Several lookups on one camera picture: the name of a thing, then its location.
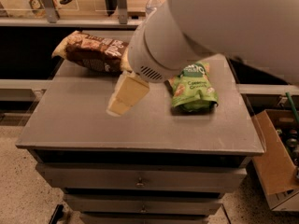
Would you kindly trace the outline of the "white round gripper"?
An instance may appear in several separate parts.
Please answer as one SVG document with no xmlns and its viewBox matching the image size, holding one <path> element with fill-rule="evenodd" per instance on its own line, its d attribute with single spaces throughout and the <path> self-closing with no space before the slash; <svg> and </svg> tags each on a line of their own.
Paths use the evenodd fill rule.
<svg viewBox="0 0 299 224">
<path fill-rule="evenodd" d="M 148 94 L 148 82 L 165 82 L 189 64 L 212 55 L 214 52 L 180 31 L 169 5 L 163 3 L 136 28 L 128 48 L 128 61 L 134 72 L 120 75 L 107 113 L 122 116 Z"/>
</svg>

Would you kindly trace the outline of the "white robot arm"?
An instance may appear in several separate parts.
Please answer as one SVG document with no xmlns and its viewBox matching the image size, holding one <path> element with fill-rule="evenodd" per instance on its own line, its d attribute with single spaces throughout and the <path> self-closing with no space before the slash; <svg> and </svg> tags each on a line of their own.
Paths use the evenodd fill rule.
<svg viewBox="0 0 299 224">
<path fill-rule="evenodd" d="M 299 82 L 299 0 L 165 0 L 137 27 L 107 111 L 120 116 L 151 83 L 215 54 Z"/>
</svg>

